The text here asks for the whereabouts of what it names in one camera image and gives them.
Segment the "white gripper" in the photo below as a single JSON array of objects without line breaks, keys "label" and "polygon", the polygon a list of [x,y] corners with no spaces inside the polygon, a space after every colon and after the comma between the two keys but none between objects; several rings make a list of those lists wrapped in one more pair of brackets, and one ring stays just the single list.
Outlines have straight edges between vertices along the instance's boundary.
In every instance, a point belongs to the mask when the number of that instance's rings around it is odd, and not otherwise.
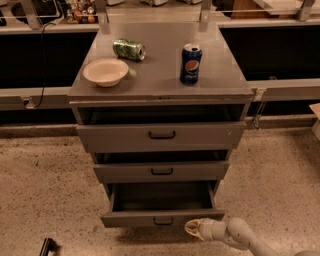
[{"label": "white gripper", "polygon": [[193,219],[185,224],[185,231],[196,238],[204,241],[214,241],[214,226],[216,221],[213,219]]}]

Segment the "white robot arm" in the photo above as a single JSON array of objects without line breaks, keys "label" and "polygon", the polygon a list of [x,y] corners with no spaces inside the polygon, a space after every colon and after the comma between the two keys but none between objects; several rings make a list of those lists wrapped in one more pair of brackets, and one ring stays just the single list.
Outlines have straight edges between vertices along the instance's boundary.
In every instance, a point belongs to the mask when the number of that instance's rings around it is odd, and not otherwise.
[{"label": "white robot arm", "polygon": [[231,218],[228,222],[210,218],[193,219],[184,228],[188,234],[203,241],[219,241],[238,250],[249,250],[253,256],[279,256],[238,217]]}]

